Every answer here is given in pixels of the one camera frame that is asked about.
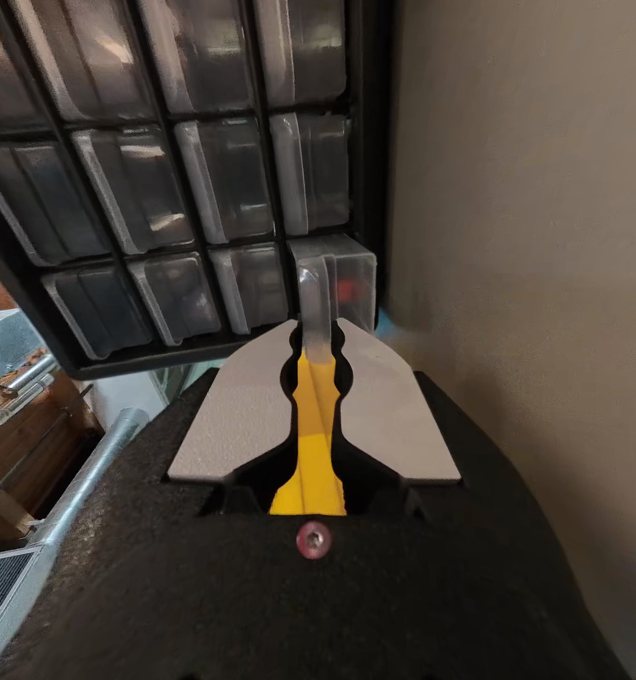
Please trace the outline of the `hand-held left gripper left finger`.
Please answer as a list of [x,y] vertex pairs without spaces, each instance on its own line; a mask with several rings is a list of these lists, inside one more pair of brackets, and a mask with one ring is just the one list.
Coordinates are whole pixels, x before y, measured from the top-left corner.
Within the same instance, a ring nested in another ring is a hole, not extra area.
[[285,321],[224,361],[170,465],[171,481],[227,481],[288,439],[291,401],[281,370],[296,328],[296,320]]

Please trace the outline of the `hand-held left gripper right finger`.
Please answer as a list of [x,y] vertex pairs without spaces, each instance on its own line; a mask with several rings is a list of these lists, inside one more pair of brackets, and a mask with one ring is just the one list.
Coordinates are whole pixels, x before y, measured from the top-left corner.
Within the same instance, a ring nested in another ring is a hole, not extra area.
[[353,375],[340,405],[346,441],[405,481],[458,483],[461,474],[410,365],[347,319],[337,324]]

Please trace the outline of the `yellow plastic bin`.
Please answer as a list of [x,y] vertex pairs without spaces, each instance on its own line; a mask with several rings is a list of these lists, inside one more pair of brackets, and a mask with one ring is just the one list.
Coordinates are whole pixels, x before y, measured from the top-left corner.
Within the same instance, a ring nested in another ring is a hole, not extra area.
[[316,363],[302,352],[297,362],[297,465],[276,492],[271,515],[345,516],[345,492],[331,460],[334,413],[339,391],[336,361]]

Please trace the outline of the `clear plastic drawer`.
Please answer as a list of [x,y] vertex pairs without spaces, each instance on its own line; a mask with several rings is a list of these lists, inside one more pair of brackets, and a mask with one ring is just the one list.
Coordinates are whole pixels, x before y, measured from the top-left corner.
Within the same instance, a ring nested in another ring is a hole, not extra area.
[[[331,327],[337,319],[374,332],[376,256],[346,234],[294,239],[289,250],[296,265],[303,352],[312,362],[327,363],[333,358]],[[358,283],[354,303],[338,302],[337,282],[343,278]]]

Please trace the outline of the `white vent unit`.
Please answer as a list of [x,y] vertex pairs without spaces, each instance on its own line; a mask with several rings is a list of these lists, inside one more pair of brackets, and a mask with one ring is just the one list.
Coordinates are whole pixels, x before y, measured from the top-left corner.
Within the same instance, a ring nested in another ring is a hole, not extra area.
[[47,543],[0,552],[0,654],[34,606],[57,553]]

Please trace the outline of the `round metal duct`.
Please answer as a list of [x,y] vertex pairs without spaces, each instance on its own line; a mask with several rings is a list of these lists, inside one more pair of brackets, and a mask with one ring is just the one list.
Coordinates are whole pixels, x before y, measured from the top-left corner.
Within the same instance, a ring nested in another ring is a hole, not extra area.
[[62,543],[107,469],[149,421],[148,413],[142,409],[131,407],[120,411],[67,490],[38,525],[28,541],[30,546]]

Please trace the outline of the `metal air duct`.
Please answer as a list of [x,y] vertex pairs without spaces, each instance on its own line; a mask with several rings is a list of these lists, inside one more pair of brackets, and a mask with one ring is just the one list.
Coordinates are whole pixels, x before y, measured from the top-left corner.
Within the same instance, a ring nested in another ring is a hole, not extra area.
[[0,311],[0,426],[43,394],[58,368],[22,310]]

